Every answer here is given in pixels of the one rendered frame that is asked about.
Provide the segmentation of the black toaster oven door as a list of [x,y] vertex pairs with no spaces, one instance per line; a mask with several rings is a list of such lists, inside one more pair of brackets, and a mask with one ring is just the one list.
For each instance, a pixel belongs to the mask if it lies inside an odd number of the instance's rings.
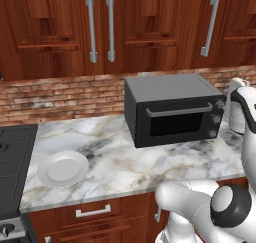
[[[223,116],[224,109],[218,109],[216,102],[226,101],[224,95],[211,95],[173,100],[145,102],[142,104],[140,141],[137,147],[151,147],[164,144],[181,143],[210,139],[210,130],[219,131],[220,123],[214,124],[214,115]],[[206,107],[207,103],[213,105],[210,112],[184,114],[151,118],[146,113],[146,108],[152,112],[171,111],[180,109]]]

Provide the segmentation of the black toaster oven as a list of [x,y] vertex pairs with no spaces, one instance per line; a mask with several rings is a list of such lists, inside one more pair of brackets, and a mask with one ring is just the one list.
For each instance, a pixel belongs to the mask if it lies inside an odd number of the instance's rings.
[[135,146],[140,141],[141,136],[141,126],[139,123],[141,122],[143,103],[180,98],[224,95],[198,73],[129,77],[124,80],[124,87],[124,116]]

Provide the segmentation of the white round plate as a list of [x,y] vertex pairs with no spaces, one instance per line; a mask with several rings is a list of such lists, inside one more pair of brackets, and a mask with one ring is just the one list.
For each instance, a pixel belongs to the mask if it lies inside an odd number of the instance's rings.
[[37,176],[48,187],[63,188],[80,182],[89,169],[85,155],[77,151],[61,151],[47,157],[39,166]]

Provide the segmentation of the brown wooden base cupboard door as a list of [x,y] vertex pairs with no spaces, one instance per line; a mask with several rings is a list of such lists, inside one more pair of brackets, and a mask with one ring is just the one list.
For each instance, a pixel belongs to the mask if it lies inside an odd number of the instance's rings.
[[147,243],[155,243],[155,239],[158,234],[165,228],[169,212],[166,210],[161,211],[160,221],[157,222],[154,218],[154,215],[158,211],[158,206],[155,201],[155,193],[150,193],[150,201],[149,201],[149,215],[148,215],[148,227],[147,227]]

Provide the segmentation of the brown wooden drawer front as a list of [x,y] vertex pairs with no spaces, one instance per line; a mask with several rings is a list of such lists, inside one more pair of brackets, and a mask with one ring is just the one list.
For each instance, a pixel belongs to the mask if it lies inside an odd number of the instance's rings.
[[[146,243],[149,194],[31,212],[38,243]],[[76,218],[75,211],[111,212]]]

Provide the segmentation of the black stove with hob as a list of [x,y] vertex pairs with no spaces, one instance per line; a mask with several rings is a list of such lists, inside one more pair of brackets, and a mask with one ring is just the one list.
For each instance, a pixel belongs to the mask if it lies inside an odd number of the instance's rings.
[[0,243],[33,243],[27,214],[19,210],[38,125],[0,127],[0,226],[15,229]]

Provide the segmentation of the grey stove knob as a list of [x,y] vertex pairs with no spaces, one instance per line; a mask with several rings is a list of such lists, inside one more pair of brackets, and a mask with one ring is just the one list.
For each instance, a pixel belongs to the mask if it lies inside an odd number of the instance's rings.
[[5,238],[9,236],[9,233],[15,229],[13,224],[2,224],[0,226],[0,232],[3,234]]

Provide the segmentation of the brown wooden wall cupboard door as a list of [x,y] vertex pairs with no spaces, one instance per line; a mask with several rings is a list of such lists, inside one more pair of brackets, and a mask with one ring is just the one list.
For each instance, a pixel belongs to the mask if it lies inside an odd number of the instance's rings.
[[6,81],[102,72],[90,60],[85,0],[0,0],[0,72]]
[[108,60],[108,7],[100,2],[104,73],[190,67],[200,0],[114,0],[114,62]]
[[219,0],[210,49],[205,45],[212,14],[210,0],[202,0],[192,58],[193,68],[256,65],[256,0]]

